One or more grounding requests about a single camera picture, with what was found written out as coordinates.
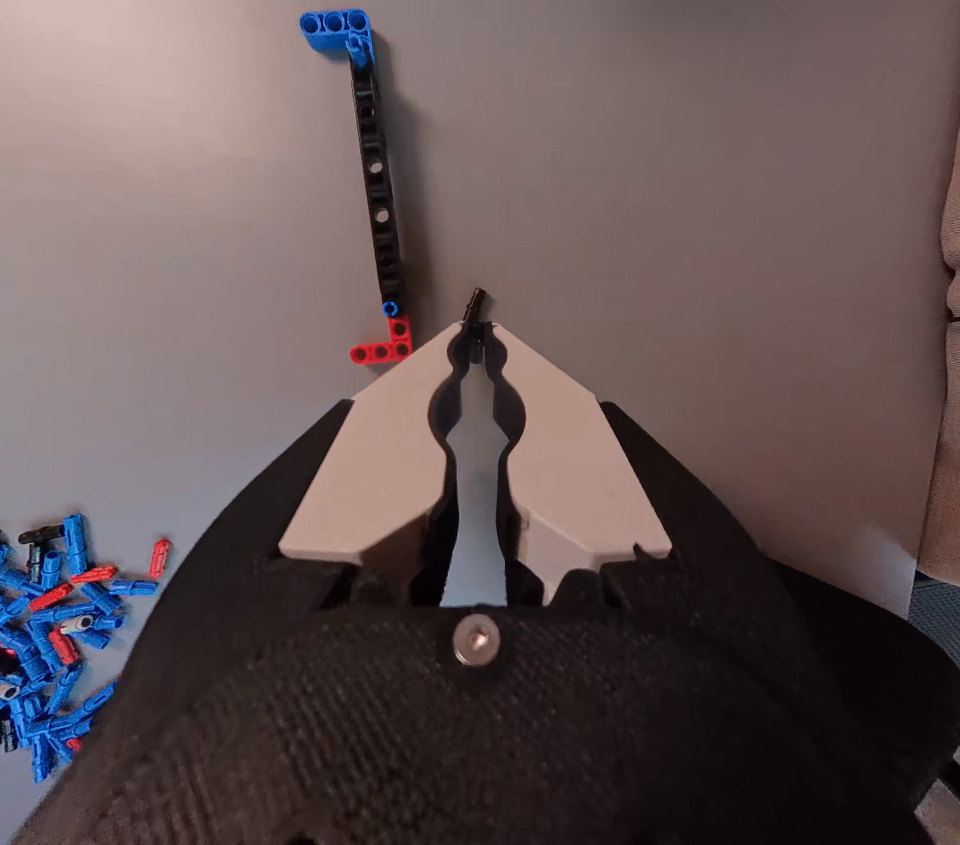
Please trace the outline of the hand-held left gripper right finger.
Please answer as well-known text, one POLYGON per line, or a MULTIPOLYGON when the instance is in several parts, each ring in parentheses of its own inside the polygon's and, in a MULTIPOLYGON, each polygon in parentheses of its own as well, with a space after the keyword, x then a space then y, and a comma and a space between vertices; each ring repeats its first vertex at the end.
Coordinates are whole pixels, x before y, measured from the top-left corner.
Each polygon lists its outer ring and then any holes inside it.
POLYGON ((484 326, 497 463, 496 532, 507 603, 541 606, 571 572, 637 551, 672 551, 654 506, 593 392, 503 325, 484 326))

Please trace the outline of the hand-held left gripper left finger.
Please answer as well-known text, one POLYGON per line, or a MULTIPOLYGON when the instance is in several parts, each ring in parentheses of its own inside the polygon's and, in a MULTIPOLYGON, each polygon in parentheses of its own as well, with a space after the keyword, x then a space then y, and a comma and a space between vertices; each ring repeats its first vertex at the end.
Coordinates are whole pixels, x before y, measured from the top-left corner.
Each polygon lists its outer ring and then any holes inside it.
POLYGON ((285 557, 373 570, 412 604, 441 604, 459 530, 449 437, 472 338, 451 324, 348 402, 279 541, 285 557))

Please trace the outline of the black lego pin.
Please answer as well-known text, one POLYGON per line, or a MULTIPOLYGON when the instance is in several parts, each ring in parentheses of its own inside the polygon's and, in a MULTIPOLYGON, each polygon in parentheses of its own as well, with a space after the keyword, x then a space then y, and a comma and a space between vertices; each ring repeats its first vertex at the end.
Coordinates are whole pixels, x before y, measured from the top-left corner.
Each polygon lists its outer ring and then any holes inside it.
POLYGON ((484 289, 475 288, 463 315, 467 359, 472 366, 481 364, 485 357, 486 322, 483 312, 487 298, 484 289))

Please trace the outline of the pile of blue lego pins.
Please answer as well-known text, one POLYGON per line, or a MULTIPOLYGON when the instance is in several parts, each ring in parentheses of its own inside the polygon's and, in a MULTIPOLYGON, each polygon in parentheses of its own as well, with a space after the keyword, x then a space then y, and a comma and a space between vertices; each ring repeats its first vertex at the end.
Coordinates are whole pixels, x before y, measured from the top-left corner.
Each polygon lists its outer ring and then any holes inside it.
POLYGON ((1 546, 2 752, 30 755, 47 782, 79 754, 116 681, 89 693, 90 652, 110 647, 134 599, 162 590, 172 542, 157 539, 144 572, 126 575, 94 556, 86 515, 74 513, 1 546))

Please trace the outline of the black lego beam assembly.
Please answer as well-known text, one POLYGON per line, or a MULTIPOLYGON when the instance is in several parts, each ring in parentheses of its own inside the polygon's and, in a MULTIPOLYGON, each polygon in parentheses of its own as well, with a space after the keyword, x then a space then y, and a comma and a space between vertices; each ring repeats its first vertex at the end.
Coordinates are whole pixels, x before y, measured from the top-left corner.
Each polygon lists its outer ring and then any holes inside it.
POLYGON ((306 11, 298 26, 314 51, 344 60, 350 76, 377 288, 388 329, 386 340, 354 346, 350 360, 360 366, 399 363, 414 346, 373 27, 360 9, 306 11))

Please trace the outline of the person's beige sweatshirt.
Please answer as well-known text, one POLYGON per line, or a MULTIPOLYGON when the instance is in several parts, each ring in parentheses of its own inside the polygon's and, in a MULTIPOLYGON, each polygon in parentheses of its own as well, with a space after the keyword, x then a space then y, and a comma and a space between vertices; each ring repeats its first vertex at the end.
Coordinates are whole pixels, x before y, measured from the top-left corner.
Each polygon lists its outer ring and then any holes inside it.
POLYGON ((959 585, 959 149, 954 152, 940 234, 950 275, 945 293, 945 394, 918 552, 918 569, 959 585))

